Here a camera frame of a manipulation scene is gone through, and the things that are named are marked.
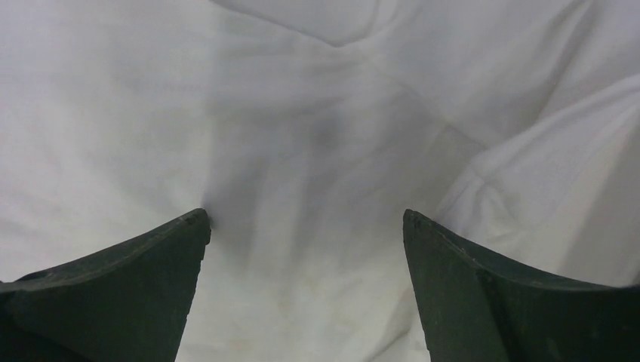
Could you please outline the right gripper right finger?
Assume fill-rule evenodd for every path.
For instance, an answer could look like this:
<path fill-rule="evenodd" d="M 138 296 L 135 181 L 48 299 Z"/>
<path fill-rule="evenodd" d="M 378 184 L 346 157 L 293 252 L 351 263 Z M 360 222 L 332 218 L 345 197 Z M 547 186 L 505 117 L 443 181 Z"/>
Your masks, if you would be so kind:
<path fill-rule="evenodd" d="M 406 210 L 403 241 L 433 361 L 637 361 L 639 288 L 530 267 Z"/>

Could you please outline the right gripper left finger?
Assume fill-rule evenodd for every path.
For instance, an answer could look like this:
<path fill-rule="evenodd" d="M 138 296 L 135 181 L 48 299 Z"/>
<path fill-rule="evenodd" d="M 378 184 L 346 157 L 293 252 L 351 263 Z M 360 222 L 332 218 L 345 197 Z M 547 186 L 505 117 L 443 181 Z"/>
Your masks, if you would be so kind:
<path fill-rule="evenodd" d="M 194 209 L 1 285 L 3 361 L 173 361 L 211 228 Z"/>

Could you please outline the white t-shirt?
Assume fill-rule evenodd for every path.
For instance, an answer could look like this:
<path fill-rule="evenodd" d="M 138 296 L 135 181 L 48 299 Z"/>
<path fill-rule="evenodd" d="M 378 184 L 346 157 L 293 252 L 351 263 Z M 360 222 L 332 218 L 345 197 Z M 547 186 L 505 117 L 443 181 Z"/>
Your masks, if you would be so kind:
<path fill-rule="evenodd" d="M 3 1 L 1 278 L 196 207 L 180 361 L 427 361 L 419 211 L 639 280 L 637 1 Z"/>

